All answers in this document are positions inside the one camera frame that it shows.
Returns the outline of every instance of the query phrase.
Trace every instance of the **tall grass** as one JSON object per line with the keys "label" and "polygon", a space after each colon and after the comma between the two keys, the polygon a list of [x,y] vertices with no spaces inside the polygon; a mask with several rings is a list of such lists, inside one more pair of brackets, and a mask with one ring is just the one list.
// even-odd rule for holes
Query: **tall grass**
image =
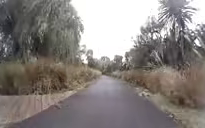
{"label": "tall grass", "polygon": [[100,75],[86,66],[50,61],[0,64],[0,94],[48,94],[83,86]]}
{"label": "tall grass", "polygon": [[161,93],[178,105],[205,107],[205,62],[182,71],[161,67],[151,71],[116,72],[113,75],[137,83],[153,93]]}

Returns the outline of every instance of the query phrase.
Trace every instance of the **tree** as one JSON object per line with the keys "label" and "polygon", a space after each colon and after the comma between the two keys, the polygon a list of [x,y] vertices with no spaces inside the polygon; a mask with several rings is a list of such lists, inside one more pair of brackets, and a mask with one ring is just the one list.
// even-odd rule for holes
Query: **tree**
{"label": "tree", "polygon": [[107,57],[107,56],[102,56],[102,57],[100,58],[101,71],[102,71],[103,73],[105,73],[105,72],[110,72],[109,69],[108,69],[109,66],[110,66],[110,63],[111,63],[111,60],[110,60],[109,57]]}
{"label": "tree", "polygon": [[115,55],[114,56],[114,70],[121,69],[122,59],[123,59],[123,56],[121,56],[121,55]]}
{"label": "tree", "polygon": [[83,63],[83,55],[86,54],[86,45],[81,45],[76,56],[77,63]]}
{"label": "tree", "polygon": [[0,49],[10,38],[14,56],[25,60],[50,56],[72,62],[82,32],[83,24],[70,0],[0,0],[0,35],[5,37]]}
{"label": "tree", "polygon": [[177,50],[176,53],[172,54],[172,58],[175,60],[179,59],[179,52],[181,53],[181,61],[184,61],[184,49],[185,49],[185,38],[184,30],[186,28],[186,23],[192,22],[192,15],[195,13],[196,9],[189,6],[189,1],[187,0],[160,0],[160,13],[159,21],[165,23],[166,25],[171,25],[170,30],[170,42],[172,42],[172,49]]}
{"label": "tree", "polygon": [[132,57],[130,52],[125,52],[125,61],[123,62],[123,70],[129,70],[132,66],[131,63]]}
{"label": "tree", "polygon": [[92,49],[87,50],[86,57],[87,57],[87,61],[88,61],[88,66],[95,68],[96,62],[95,62],[95,59],[93,58],[93,50]]}
{"label": "tree", "polygon": [[129,66],[144,67],[150,65],[162,65],[164,61],[163,37],[161,35],[163,24],[153,16],[149,17],[145,26],[140,29],[140,34],[133,40],[134,48],[126,53],[126,62]]}

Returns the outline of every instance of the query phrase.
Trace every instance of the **overcast sky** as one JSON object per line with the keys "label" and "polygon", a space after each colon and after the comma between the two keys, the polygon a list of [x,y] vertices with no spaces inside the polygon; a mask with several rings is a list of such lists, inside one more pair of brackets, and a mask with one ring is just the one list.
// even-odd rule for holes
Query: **overcast sky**
{"label": "overcast sky", "polygon": [[[158,0],[72,0],[85,27],[81,44],[93,49],[94,57],[124,55],[148,16],[158,14]],[[205,23],[205,0],[194,0],[199,9],[194,22]]]}

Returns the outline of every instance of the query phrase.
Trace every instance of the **asphalt road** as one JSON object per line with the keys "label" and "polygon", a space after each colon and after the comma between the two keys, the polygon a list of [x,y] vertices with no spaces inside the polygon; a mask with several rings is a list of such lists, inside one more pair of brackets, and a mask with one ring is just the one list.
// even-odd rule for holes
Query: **asphalt road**
{"label": "asphalt road", "polygon": [[125,82],[102,76],[89,88],[12,128],[177,128]]}

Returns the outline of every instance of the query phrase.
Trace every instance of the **bush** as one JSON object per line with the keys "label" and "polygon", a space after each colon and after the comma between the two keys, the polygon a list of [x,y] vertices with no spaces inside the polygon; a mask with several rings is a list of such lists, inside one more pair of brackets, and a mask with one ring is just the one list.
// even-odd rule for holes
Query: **bush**
{"label": "bush", "polygon": [[38,61],[0,64],[0,94],[48,94],[83,86],[100,75],[85,66]]}
{"label": "bush", "polygon": [[151,71],[132,70],[112,75],[138,83],[153,93],[161,93],[178,105],[205,107],[205,62],[183,71],[161,67]]}

